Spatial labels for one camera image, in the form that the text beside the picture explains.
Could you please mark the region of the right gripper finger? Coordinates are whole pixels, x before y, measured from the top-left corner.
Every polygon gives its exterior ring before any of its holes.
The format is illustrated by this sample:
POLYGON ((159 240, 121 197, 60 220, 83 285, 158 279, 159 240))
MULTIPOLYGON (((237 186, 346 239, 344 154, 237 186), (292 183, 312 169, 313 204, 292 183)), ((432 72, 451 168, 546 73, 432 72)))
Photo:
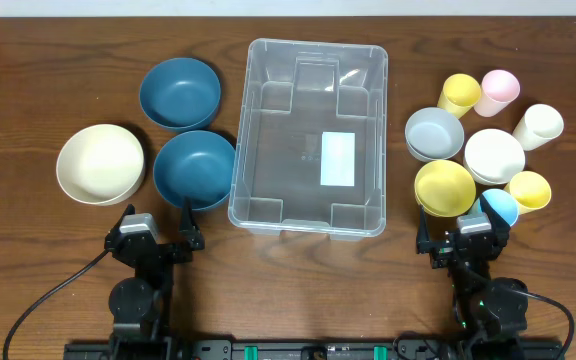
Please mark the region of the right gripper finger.
POLYGON ((498 240, 508 240, 510 229, 511 229, 510 225, 492 207, 488 207, 485 210, 485 213, 490 220, 490 223, 492 226, 492 231, 495 233, 495 236, 497 237, 497 239, 498 240))
POLYGON ((426 213, 422 205, 419 206, 419 212, 420 221, 416 235, 416 249, 418 254, 426 254, 434 249, 434 242, 428 232, 426 213))

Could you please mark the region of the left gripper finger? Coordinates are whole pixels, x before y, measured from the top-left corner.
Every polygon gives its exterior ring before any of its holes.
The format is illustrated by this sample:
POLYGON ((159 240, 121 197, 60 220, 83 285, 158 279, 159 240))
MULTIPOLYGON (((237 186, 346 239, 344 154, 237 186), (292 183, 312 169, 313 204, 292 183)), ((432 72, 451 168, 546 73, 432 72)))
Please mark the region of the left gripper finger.
POLYGON ((188 197, 182 202, 179 233, 191 250, 205 249, 205 239, 194 219, 191 200, 188 197))
POLYGON ((122 215, 120 216, 119 220, 116 222, 116 224, 111 228, 111 233, 113 235, 116 235, 119 231, 119 228, 124 220, 124 218, 128 215, 133 215, 135 213, 135 207, 132 204, 128 204, 125 208, 125 210, 123 211, 122 215))

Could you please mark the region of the cream large bowl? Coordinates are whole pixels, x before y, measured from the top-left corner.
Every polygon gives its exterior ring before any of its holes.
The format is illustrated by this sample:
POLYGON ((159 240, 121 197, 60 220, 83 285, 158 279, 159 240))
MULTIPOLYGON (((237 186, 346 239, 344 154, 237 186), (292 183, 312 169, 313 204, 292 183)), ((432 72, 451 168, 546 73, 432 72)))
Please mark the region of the cream large bowl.
POLYGON ((138 138, 124 127, 98 124, 74 134, 62 147, 56 177, 73 200, 110 206, 131 197, 146 171, 144 150, 138 138))

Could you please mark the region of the dark blue bowl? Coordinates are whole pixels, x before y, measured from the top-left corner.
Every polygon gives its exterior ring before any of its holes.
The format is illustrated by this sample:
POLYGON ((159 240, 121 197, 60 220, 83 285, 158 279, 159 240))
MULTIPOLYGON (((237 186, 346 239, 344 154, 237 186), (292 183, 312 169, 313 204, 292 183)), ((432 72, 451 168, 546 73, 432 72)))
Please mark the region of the dark blue bowl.
POLYGON ((235 148, 221 135, 193 130, 169 140, 154 161, 154 184, 177 208, 212 210, 228 198, 235 148))
POLYGON ((147 73, 138 98, 151 121, 173 132, 186 132, 212 123, 221 94, 220 79, 210 65, 195 58, 173 58, 147 73))

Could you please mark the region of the pink cup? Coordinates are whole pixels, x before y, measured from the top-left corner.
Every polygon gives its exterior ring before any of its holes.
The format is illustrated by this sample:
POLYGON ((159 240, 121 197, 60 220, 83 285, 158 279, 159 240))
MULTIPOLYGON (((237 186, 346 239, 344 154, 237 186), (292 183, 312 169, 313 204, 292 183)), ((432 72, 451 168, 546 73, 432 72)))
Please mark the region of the pink cup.
POLYGON ((474 105, 474 110, 483 117, 497 115, 519 96, 520 90, 519 80, 511 72, 492 70, 483 77, 481 98, 474 105))

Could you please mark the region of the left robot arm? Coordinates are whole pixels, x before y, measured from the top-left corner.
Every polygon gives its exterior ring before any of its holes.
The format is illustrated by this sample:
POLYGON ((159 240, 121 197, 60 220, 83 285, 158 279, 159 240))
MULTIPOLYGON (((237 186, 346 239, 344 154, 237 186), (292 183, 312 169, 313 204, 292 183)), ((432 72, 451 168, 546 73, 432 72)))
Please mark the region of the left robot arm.
POLYGON ((181 208, 179 242, 159 243, 158 228, 149 213, 138 214, 128 205, 104 240, 112 257, 134 270, 109 295, 113 321, 110 343, 113 357, 130 351, 143 354, 161 347, 159 355, 172 353, 169 338, 173 267, 188 263, 192 253, 205 248, 205 240, 194 220, 190 201, 181 208))

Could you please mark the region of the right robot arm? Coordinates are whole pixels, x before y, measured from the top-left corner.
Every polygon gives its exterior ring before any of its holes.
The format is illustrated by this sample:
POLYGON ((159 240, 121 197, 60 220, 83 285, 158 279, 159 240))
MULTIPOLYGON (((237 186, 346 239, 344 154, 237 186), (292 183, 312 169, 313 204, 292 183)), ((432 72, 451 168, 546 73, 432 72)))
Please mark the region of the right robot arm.
POLYGON ((527 301, 519 293, 525 288, 521 281, 490 276, 489 263, 499 257, 509 240, 510 225, 503 217, 486 205, 482 213, 459 217, 457 224, 456 230, 445 233, 444 240, 434 241, 421 209, 416 249, 430 256, 434 269, 448 270, 457 313, 465 327, 456 351, 472 359, 475 346, 505 350, 506 342, 527 328, 527 301))

